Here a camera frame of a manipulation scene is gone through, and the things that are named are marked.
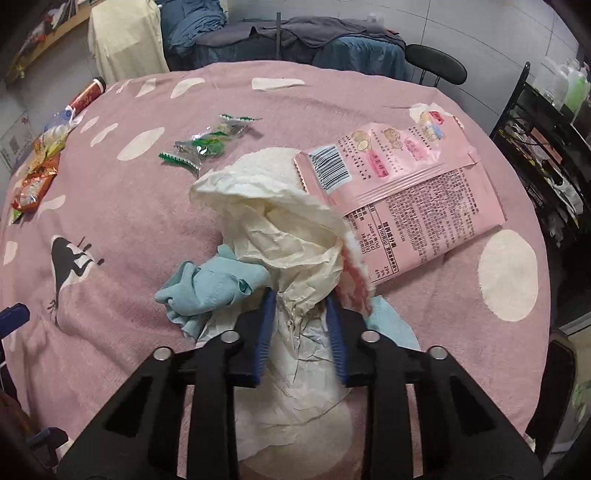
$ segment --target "gray blanket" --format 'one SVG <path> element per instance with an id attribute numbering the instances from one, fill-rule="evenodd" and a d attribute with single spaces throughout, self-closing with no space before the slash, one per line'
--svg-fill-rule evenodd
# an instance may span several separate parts
<path id="1" fill-rule="evenodd" d="M 335 38 L 346 35 L 359 35 L 387 43 L 406 44 L 395 32 L 365 20 L 341 20 L 333 17 L 294 17 L 281 22 L 282 51 L 292 47 L 300 40 L 309 48 L 320 48 Z M 229 24 L 220 30 L 205 33 L 197 39 L 197 44 L 205 47 L 224 47 L 246 40 L 259 34 L 274 40 L 277 28 L 274 21 L 240 22 Z"/>

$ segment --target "red snack bag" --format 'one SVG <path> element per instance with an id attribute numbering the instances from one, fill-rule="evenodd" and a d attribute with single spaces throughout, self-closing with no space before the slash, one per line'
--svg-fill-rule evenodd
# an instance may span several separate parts
<path id="1" fill-rule="evenodd" d="M 37 210 L 41 199 L 45 196 L 53 178 L 57 175 L 59 164 L 60 154 L 57 154 L 45 160 L 39 168 L 27 175 L 11 203 L 12 208 L 20 212 Z"/>

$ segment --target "cream fabric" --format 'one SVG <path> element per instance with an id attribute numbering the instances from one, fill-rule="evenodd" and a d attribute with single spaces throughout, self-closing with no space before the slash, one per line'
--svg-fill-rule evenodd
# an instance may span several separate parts
<path id="1" fill-rule="evenodd" d="M 169 72 L 154 0 L 106 0 L 90 13 L 88 46 L 108 84 Z"/>

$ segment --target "metal screw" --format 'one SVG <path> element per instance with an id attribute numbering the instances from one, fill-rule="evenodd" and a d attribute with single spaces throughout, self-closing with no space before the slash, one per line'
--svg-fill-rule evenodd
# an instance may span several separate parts
<path id="1" fill-rule="evenodd" d="M 375 330 L 366 330 L 361 334 L 364 342 L 375 343 L 379 340 L 379 333 Z"/>
<path id="2" fill-rule="evenodd" d="M 156 350 L 154 350 L 154 353 L 152 354 L 152 356 L 156 359 L 156 360 L 168 360 L 173 354 L 173 351 L 168 348 L 167 346 L 161 346 L 159 348 L 157 348 Z"/>
<path id="3" fill-rule="evenodd" d="M 234 343 L 238 340 L 240 340 L 240 334 L 235 330 L 228 330 L 222 333 L 222 342 L 224 343 Z"/>
<path id="4" fill-rule="evenodd" d="M 429 349 L 429 355 L 431 355 L 435 360 L 443 360 L 447 357 L 447 350 L 445 350 L 442 346 L 432 346 Z"/>

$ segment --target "plastic bottle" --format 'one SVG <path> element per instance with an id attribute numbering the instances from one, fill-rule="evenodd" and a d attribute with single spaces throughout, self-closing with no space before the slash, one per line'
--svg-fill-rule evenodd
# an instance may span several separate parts
<path id="1" fill-rule="evenodd" d="M 545 96 L 551 88 L 557 72 L 558 66 L 548 57 L 544 57 L 540 62 L 540 67 L 538 68 L 532 87 Z"/>
<path id="2" fill-rule="evenodd" d="M 560 70 L 554 76 L 554 81 L 548 89 L 547 94 L 544 95 L 550 102 L 552 102 L 552 105 L 554 105 L 558 111 L 560 111 L 564 105 L 564 100 L 569 92 L 568 73 L 569 70 L 566 65 L 562 65 Z"/>
<path id="3" fill-rule="evenodd" d="M 566 98 L 568 98 L 570 92 L 573 91 L 574 86 L 577 84 L 583 74 L 580 71 L 579 62 L 577 60 L 567 60 L 566 66 L 569 69 L 569 93 L 566 95 Z"/>
<path id="4" fill-rule="evenodd" d="M 587 81 L 587 75 L 589 74 L 589 65 L 585 64 L 579 71 L 577 79 L 574 81 L 572 88 L 569 88 L 569 92 L 566 96 L 565 105 L 568 109 L 576 116 L 579 113 L 581 105 L 587 98 L 591 85 Z"/>

